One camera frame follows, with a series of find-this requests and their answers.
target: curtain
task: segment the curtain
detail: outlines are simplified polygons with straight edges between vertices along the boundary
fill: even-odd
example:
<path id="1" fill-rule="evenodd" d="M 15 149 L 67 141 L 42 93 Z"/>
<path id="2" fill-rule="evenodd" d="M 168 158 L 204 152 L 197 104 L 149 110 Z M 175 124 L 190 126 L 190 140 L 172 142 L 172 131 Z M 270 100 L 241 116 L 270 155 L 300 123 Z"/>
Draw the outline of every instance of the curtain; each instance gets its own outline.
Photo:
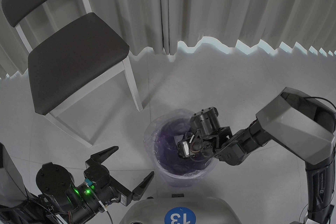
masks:
<path id="1" fill-rule="evenodd" d="M 336 49 L 335 0 L 90 0 L 92 10 L 129 45 L 133 54 L 149 46 L 175 54 L 177 42 L 195 46 L 211 36 L 234 47 L 266 41 L 277 48 L 299 42 L 325 51 Z M 29 14 L 22 28 L 32 47 L 84 15 L 81 0 L 48 0 Z M 27 51 L 0 12 L 0 77 L 23 73 Z"/>

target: beige curtain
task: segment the beige curtain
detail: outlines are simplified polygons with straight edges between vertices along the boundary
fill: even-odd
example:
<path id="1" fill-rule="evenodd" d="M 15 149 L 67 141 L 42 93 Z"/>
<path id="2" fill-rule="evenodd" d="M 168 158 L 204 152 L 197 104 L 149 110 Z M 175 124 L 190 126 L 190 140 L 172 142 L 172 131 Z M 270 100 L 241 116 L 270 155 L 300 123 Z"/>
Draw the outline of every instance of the beige curtain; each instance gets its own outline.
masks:
<path id="1" fill-rule="evenodd" d="M 234 47 L 260 39 L 273 48 L 299 42 L 326 52 L 336 49 L 335 0 L 90 0 L 93 11 L 138 54 L 144 47 L 175 54 L 177 42 L 195 46 L 203 36 Z M 84 14 L 81 0 L 49 0 L 22 21 L 34 48 Z M 27 51 L 0 13 L 0 77 L 23 73 Z"/>

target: chair seat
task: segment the chair seat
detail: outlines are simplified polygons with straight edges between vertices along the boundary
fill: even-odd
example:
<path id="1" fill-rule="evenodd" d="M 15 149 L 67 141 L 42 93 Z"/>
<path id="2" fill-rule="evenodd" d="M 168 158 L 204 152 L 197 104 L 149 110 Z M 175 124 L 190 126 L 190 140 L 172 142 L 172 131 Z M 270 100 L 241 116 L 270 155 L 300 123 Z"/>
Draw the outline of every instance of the chair seat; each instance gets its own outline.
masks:
<path id="1" fill-rule="evenodd" d="M 94 13 L 69 23 L 28 56 L 35 112 L 46 115 L 128 52 L 126 42 Z"/>

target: gray tile floor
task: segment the gray tile floor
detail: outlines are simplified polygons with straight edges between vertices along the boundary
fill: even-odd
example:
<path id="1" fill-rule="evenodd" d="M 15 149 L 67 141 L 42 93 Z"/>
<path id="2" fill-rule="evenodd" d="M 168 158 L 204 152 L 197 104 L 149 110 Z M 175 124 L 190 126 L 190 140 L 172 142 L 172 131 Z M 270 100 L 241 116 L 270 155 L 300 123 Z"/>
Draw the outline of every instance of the gray tile floor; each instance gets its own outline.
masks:
<path id="1" fill-rule="evenodd" d="M 249 55 L 236 48 L 225 54 L 202 44 L 195 53 L 179 48 L 172 58 L 155 55 L 152 49 L 131 57 L 143 111 L 136 110 L 121 73 L 61 114 L 63 121 L 94 141 L 91 148 L 35 114 L 27 72 L 0 80 L 1 142 L 27 188 L 39 193 L 35 175 L 46 162 L 67 167 L 80 184 L 85 160 L 117 145 L 119 151 L 104 164 L 112 176 L 133 189 L 153 169 L 142 142 L 146 127 L 174 109 L 216 106 L 220 123 L 236 132 L 286 86 L 336 102 L 336 56 L 305 55 L 297 48 L 292 53 L 278 49 L 273 56 L 260 48 Z M 229 203 L 242 223 L 286 224 L 298 220 L 307 203 L 306 189 L 304 162 L 270 142 L 237 167 L 218 163 L 189 189 L 172 189 L 156 175 L 144 198 L 181 191 L 192 197 L 216 196 Z M 128 208 L 117 204 L 108 209 L 119 223 Z M 109 223 L 109 219 L 99 214 L 90 223 Z"/>

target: chair leg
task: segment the chair leg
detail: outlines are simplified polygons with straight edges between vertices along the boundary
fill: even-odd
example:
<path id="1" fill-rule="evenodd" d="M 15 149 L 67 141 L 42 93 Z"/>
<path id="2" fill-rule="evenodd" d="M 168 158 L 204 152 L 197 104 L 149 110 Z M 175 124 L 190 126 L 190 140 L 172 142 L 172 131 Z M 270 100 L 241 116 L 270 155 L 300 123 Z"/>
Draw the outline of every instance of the chair leg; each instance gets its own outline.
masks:
<path id="1" fill-rule="evenodd" d="M 139 93 L 138 93 L 138 88 L 137 88 L 137 85 L 135 83 L 131 63 L 129 62 L 128 56 L 123 60 L 123 63 L 124 63 L 124 67 L 125 67 L 124 72 L 125 72 L 126 80 L 127 80 L 129 89 L 131 90 L 131 94 L 133 96 L 135 106 L 139 111 L 141 111 L 143 109 L 143 107 L 142 107 L 142 104 L 141 104 L 141 100 L 140 100 Z"/>
<path id="2" fill-rule="evenodd" d="M 84 146 L 87 146 L 87 147 L 92 146 L 92 144 L 89 141 L 80 137 L 79 134 L 76 133 L 76 131 L 74 129 L 72 129 L 70 126 L 65 124 L 59 118 L 54 117 L 51 113 L 46 114 L 44 117 L 46 117 L 55 126 L 59 127 L 63 132 L 65 132 L 66 134 L 68 134 L 72 138 L 76 139 L 78 142 L 82 143 Z"/>

